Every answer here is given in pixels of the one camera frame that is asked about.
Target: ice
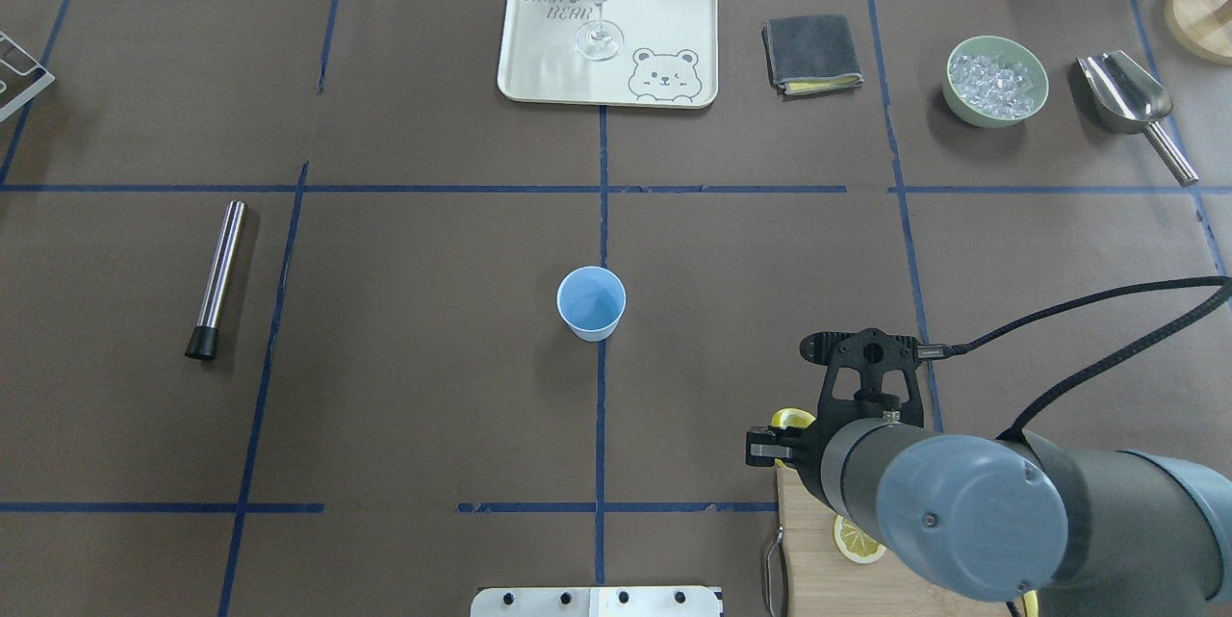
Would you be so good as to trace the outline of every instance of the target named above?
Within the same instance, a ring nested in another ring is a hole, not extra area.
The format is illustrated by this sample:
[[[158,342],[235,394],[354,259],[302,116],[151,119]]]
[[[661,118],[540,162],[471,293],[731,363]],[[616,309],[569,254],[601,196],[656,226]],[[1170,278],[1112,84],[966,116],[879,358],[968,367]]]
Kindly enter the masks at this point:
[[[1025,118],[1035,112],[1026,65],[995,55],[955,55],[949,65],[955,94],[976,112],[997,118]]]

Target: gray towel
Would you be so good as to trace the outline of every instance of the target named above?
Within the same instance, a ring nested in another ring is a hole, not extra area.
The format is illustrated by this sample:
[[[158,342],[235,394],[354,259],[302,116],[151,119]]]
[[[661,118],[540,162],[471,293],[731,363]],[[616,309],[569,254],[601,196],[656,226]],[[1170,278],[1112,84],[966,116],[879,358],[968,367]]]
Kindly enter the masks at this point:
[[[770,76],[787,95],[812,95],[864,85],[846,16],[770,20],[761,28]]]

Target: lemon slice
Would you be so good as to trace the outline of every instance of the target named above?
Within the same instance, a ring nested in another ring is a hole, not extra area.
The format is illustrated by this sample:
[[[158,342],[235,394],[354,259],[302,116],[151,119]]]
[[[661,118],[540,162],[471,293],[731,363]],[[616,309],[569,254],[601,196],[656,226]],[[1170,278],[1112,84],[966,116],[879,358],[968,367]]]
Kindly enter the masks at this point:
[[[886,554],[886,546],[841,516],[834,517],[834,543],[844,557],[856,564],[872,564]]]
[[[807,429],[817,420],[812,413],[801,410],[801,408],[782,408],[779,413],[775,413],[770,419],[771,427],[798,427],[801,430]],[[784,466],[782,461],[775,461],[775,466],[779,468],[787,468]]]

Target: wooden cutting board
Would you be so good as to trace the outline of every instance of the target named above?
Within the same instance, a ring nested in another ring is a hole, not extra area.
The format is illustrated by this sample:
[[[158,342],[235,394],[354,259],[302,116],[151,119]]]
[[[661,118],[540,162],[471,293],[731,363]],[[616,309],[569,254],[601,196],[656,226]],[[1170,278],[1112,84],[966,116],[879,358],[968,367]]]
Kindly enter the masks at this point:
[[[1005,605],[942,590],[886,554],[855,564],[834,546],[834,512],[793,470],[775,468],[787,559],[787,617],[1005,617]]]

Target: bear drawing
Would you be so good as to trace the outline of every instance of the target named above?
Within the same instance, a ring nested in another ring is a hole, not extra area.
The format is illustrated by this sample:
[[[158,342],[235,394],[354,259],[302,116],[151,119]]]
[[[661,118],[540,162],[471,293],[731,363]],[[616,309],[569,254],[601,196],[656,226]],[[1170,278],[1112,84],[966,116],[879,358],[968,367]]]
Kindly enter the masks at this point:
[[[686,48],[676,54],[654,54],[648,48],[639,48],[633,52],[633,64],[628,90],[637,95],[637,101],[690,103],[701,94],[695,50]]]

